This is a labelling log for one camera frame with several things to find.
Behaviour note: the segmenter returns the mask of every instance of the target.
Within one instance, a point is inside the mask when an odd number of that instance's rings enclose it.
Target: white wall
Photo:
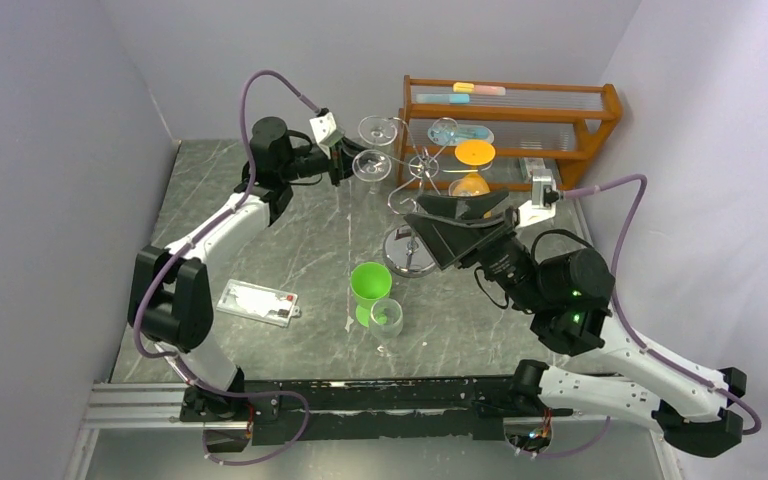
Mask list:
[[[650,180],[619,268],[630,319],[689,358],[746,371],[765,421],[723,456],[683,464],[690,478],[768,478],[768,1],[644,0],[602,80],[627,116],[585,183]],[[584,201],[605,254],[626,188]]]
[[[395,115],[402,77],[595,83],[640,0],[103,0],[172,134],[234,138],[245,79],[286,75],[347,130]],[[273,80],[249,118],[308,130]]]
[[[0,479],[63,475],[174,146],[94,0],[0,0]]]

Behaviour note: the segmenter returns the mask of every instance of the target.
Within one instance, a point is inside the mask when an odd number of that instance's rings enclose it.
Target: wooden shelf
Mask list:
[[[455,82],[469,82],[476,85],[505,87],[504,96],[472,95],[470,103],[465,105],[419,104],[413,101],[416,93],[452,93]],[[623,108],[617,91],[611,84],[599,86],[587,85],[548,85],[533,83],[487,82],[480,80],[440,80],[418,79],[405,75],[404,104],[399,110],[399,117],[408,123],[414,136],[418,134],[419,145],[436,154],[443,149],[443,154],[454,154],[454,147],[427,145],[425,132],[416,132],[410,127],[412,121],[436,120],[449,117],[455,120],[476,122],[497,122],[488,126],[491,131],[504,126],[498,122],[509,122],[512,127],[505,128],[505,138],[494,142],[496,156],[513,158],[548,158],[557,163],[561,178],[558,183],[563,189],[572,189],[578,185],[581,177],[601,151],[605,141],[622,119]],[[598,127],[591,131],[591,122],[598,122]],[[548,138],[546,142],[535,141],[534,134],[517,136],[511,134],[516,124],[568,124],[563,127],[568,132],[562,139]],[[534,144],[547,148],[533,148]],[[408,135],[403,129],[397,151],[402,160],[416,151],[408,145]],[[404,182],[403,167],[398,167],[399,182]],[[438,182],[439,188],[448,188],[450,182]],[[526,183],[489,183],[491,190],[508,188],[512,191],[530,191]],[[412,182],[409,188],[417,188],[418,182]]]

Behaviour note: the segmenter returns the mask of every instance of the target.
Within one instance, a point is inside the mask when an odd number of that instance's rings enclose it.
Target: wooden rack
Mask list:
[[[463,105],[416,103],[417,93],[452,93],[456,81],[405,75],[404,105],[399,116],[407,122],[407,128],[411,128],[419,146],[432,154],[443,148],[431,143],[422,127],[417,127],[415,132],[412,124],[423,123],[422,120],[427,124],[429,120],[441,117],[476,121],[494,131],[495,162],[516,161],[523,157],[552,159],[560,173],[560,187],[565,190],[578,185],[623,114],[617,91],[611,84],[595,87],[457,81],[505,87],[507,92],[498,97],[470,95],[470,103]],[[415,153],[406,133],[402,132],[397,145],[402,160]],[[445,147],[442,155],[453,156],[454,147]],[[400,164],[399,184],[405,181],[403,170]],[[450,183],[443,180],[437,182],[437,186],[448,188]],[[415,181],[410,188],[418,185]],[[490,183],[491,189],[503,187],[512,191],[531,190],[529,183]]]

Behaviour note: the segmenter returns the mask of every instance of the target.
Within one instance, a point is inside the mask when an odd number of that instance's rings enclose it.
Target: transparent cup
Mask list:
[[[355,178],[370,185],[369,193],[377,193],[381,182],[390,174],[390,156],[378,150],[364,150],[352,161]]]
[[[402,333],[402,306],[392,298],[382,298],[369,309],[369,333],[378,339],[378,352],[390,356],[392,340]]]

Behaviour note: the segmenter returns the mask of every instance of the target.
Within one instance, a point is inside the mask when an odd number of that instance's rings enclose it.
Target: green plastic cup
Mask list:
[[[390,296],[393,276],[390,270],[380,263],[362,263],[352,270],[352,295],[357,301],[355,318],[364,327],[369,326],[369,309],[382,298]]]

